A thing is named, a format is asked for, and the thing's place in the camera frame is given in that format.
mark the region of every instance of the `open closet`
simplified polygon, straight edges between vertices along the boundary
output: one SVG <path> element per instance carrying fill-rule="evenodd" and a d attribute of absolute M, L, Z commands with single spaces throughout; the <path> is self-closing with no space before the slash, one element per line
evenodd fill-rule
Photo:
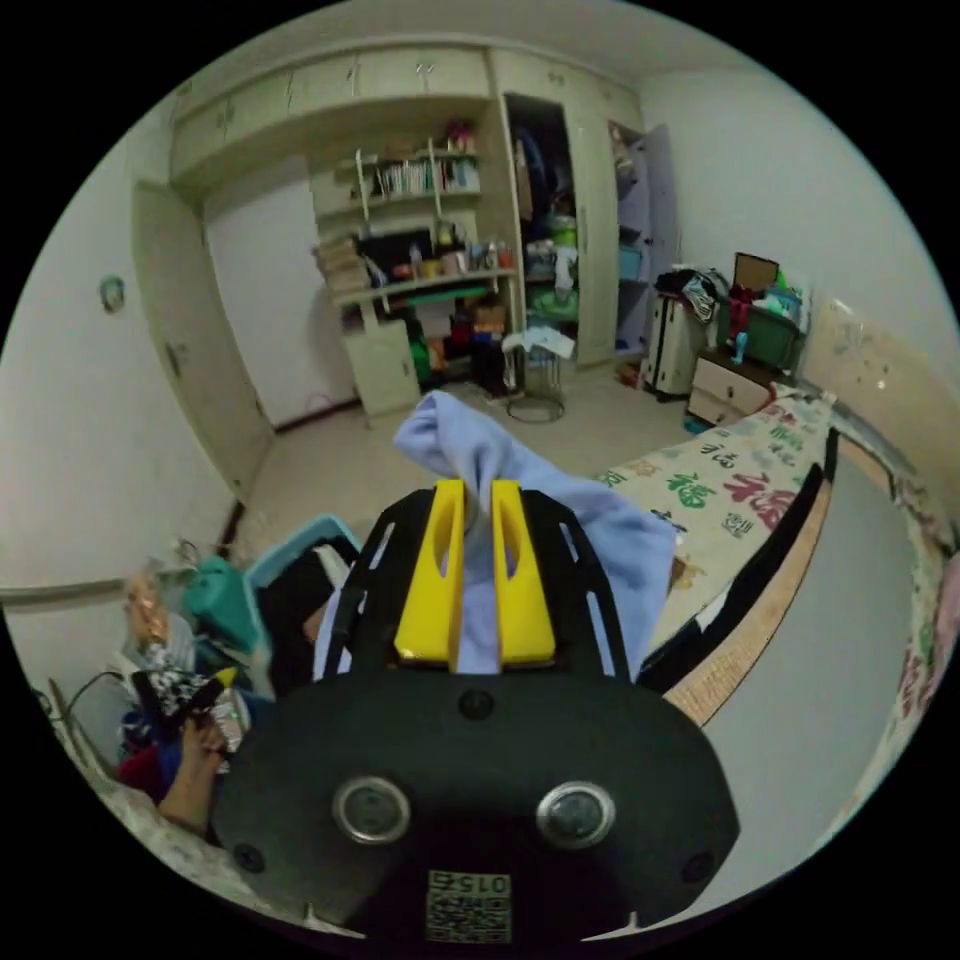
<path fill-rule="evenodd" d="M 586 98 L 579 81 L 548 73 L 534 96 L 527 73 L 508 73 L 523 92 L 502 97 L 524 323 L 570 337 L 586 367 L 646 353 L 654 282 L 677 260 L 679 235 L 666 128 L 644 132 L 639 112 Z"/>
<path fill-rule="evenodd" d="M 611 124 L 617 183 L 619 295 L 615 351 L 646 354 L 661 273 L 679 254 L 676 196 L 667 128 L 644 135 Z"/>

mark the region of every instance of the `baseboard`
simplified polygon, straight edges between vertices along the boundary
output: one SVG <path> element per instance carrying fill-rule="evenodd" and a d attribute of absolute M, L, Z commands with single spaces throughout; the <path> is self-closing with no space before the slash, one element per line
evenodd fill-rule
<path fill-rule="evenodd" d="M 273 429 L 277 434 L 282 435 L 296 430 L 299 427 L 309 426 L 318 420 L 324 420 L 335 413 L 342 413 L 344 410 L 355 410 L 361 406 L 360 398 L 354 397 L 352 400 L 344 400 L 343 403 L 334 403 L 322 410 L 314 410 L 312 413 L 304 414 L 302 417 L 296 417 L 293 420 L 287 420 L 284 423 L 277 424 Z"/>
<path fill-rule="evenodd" d="M 311 423 L 316 423 L 318 420 L 323 420 L 335 413 L 342 413 L 344 410 L 354 410 L 359 406 L 361 406 L 361 403 L 358 397 L 353 400 L 344 400 L 343 403 L 334 403 L 329 407 L 325 407 L 323 410 L 314 410 L 313 413 L 297 417 L 296 420 L 288 420 L 286 423 L 281 423 L 273 429 L 278 435 L 290 433 L 291 430 L 296 430 L 298 427 L 309 426 Z M 237 500 L 233 505 L 233 509 L 230 511 L 230 516 L 227 518 L 226 524 L 224 524 L 223 533 L 220 534 L 220 539 L 217 541 L 218 557 L 229 560 L 232 556 L 233 546 L 237 540 L 237 531 L 240 529 L 240 521 L 246 512 L 247 508 Z"/>
<path fill-rule="evenodd" d="M 217 556 L 224 560 L 229 560 L 233 553 L 233 545 L 237 540 L 237 531 L 240 529 L 240 521 L 247 512 L 247 508 L 239 501 L 235 500 L 230 516 L 224 524 L 223 533 L 217 541 Z"/>

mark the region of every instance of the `brown box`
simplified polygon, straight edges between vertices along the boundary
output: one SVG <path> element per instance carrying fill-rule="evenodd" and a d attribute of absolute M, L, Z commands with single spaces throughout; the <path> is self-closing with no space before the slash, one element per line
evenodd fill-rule
<path fill-rule="evenodd" d="M 473 328 L 477 333 L 502 333 L 507 326 L 507 310 L 502 304 L 477 307 L 473 314 Z"/>
<path fill-rule="evenodd" d="M 738 253 L 734 261 L 733 282 L 746 290 L 763 291 L 777 282 L 780 264 L 752 253 Z"/>

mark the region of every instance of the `ceiling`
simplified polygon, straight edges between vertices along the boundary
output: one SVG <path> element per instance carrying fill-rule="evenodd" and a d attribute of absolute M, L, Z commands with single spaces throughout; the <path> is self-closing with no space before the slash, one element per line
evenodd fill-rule
<path fill-rule="evenodd" d="M 261 34 L 193 78 L 191 105 L 308 56 L 404 39 L 466 40 L 553 53 L 611 78 L 755 67 L 699 30 L 617 0 L 346 0 Z"/>

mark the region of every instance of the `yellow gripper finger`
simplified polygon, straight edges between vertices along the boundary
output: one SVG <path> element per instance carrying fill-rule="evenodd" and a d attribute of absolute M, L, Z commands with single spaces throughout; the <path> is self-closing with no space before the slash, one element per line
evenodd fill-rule
<path fill-rule="evenodd" d="M 463 480 L 440 480 L 394 647 L 401 662 L 457 669 L 463 611 Z"/>
<path fill-rule="evenodd" d="M 549 664 L 556 653 L 556 640 L 527 529 L 520 484 L 494 480 L 492 506 L 500 667 L 507 670 Z M 513 561 L 512 573 L 507 564 L 508 552 Z"/>

